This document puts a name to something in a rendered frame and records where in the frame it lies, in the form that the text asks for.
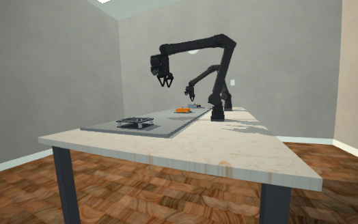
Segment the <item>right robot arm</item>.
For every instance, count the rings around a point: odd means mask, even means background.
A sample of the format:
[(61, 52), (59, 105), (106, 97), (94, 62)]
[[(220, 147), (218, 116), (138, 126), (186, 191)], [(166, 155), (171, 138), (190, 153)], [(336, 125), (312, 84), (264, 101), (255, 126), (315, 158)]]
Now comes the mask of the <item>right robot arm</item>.
[[(214, 71), (217, 71), (218, 73), (218, 70), (219, 70), (219, 66), (220, 65), (212, 65), (210, 66), (205, 72), (203, 72), (202, 74), (200, 74), (198, 77), (196, 77), (195, 79), (193, 79), (192, 81), (189, 81), (189, 86), (186, 86), (186, 92), (184, 92), (185, 95), (187, 94), (191, 94), (191, 91), (194, 90), (194, 86), (195, 84), (202, 80), (204, 77), (208, 76), (210, 73), (214, 72)], [(228, 94), (225, 94), (228, 93)], [(227, 89), (227, 86), (225, 84), (225, 81), (224, 81), (224, 84), (223, 84), (223, 89), (222, 89), (222, 95), (221, 95), (221, 99), (222, 100), (225, 100), (225, 104), (224, 104), (224, 107), (227, 107), (227, 108), (224, 108), (224, 109), (232, 109), (232, 101), (231, 101), (231, 94), (229, 94), (229, 91)]]

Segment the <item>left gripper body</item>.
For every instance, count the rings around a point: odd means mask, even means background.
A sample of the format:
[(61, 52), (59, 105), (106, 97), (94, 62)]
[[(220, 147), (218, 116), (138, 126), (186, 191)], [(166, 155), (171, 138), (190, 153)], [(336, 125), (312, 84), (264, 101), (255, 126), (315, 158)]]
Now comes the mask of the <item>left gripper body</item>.
[[(157, 76), (159, 75), (167, 75), (167, 76), (170, 76), (170, 77), (173, 77), (173, 74), (169, 72), (169, 65), (168, 64), (163, 64), (163, 71), (165, 72), (158, 72)], [(168, 71), (168, 72), (166, 72)], [(166, 74), (164, 74), (166, 73)]]

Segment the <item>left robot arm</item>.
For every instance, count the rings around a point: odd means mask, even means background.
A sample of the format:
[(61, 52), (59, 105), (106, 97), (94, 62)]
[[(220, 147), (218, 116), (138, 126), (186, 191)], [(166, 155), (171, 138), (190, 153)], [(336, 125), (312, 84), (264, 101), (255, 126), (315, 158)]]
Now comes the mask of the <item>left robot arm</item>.
[(224, 110), (223, 110), (220, 94), (228, 71), (232, 53), (234, 51), (234, 48), (236, 47), (236, 42), (233, 41), (231, 38), (227, 37), (224, 34), (219, 34), (219, 35), (212, 36), (210, 38), (204, 38), (200, 40), (192, 40), (192, 41), (181, 42), (176, 44), (162, 44), (159, 47), (161, 54), (153, 55), (150, 57), (150, 63), (151, 66), (153, 66), (151, 67), (151, 73), (155, 76), (158, 74), (158, 72), (163, 72), (162, 64), (169, 65), (168, 55), (173, 55), (185, 51), (194, 51), (203, 48), (216, 48), (216, 47), (224, 48), (224, 52), (217, 73), (217, 77), (215, 80), (215, 84), (212, 89), (212, 91), (214, 91), (215, 94), (213, 92), (211, 95), (209, 95), (208, 103), (214, 105), (212, 107), (212, 115), (210, 116), (210, 118), (214, 120), (224, 120), (223, 117)]

